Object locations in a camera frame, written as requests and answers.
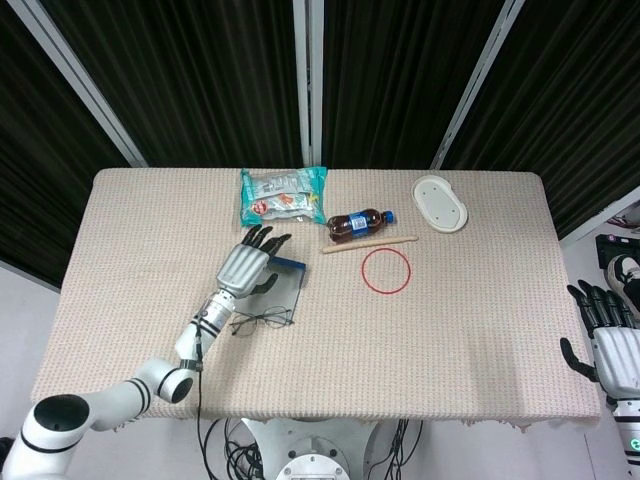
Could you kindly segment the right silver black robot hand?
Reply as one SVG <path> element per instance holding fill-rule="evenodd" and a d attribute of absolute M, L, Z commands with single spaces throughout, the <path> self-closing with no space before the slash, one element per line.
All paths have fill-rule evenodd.
<path fill-rule="evenodd" d="M 624 300 L 580 280 L 567 291 L 574 299 L 592 348 L 593 363 L 580 361 L 571 342 L 560 339 L 568 367 L 601 386 L 614 401 L 639 398 L 639 329 Z"/>

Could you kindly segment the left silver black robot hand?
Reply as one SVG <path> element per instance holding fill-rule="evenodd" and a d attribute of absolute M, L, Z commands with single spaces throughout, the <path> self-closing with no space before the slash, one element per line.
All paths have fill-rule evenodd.
<path fill-rule="evenodd" d="M 267 293 L 277 282 L 279 275 L 272 273 L 264 282 L 259 277 L 270 260 L 292 237 L 290 233 L 271 236 L 272 226 L 261 224 L 249 228 L 242 241 L 235 245 L 216 276 L 219 290 L 235 299 Z"/>

